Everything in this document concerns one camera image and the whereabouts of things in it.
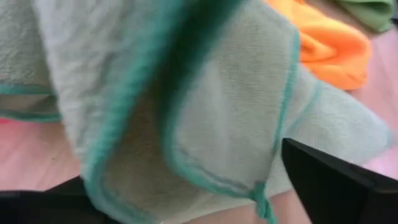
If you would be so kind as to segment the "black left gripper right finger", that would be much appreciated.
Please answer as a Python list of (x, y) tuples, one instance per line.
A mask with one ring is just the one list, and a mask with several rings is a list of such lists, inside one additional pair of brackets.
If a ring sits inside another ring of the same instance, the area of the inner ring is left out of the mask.
[(282, 140), (282, 161), (313, 224), (397, 224), (397, 181)]

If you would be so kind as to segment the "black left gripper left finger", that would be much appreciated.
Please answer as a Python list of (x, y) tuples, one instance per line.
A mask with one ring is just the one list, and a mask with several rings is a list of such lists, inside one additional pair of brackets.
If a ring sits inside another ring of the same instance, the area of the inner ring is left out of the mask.
[(90, 202), (77, 176), (48, 190), (2, 190), (1, 224), (119, 224)]

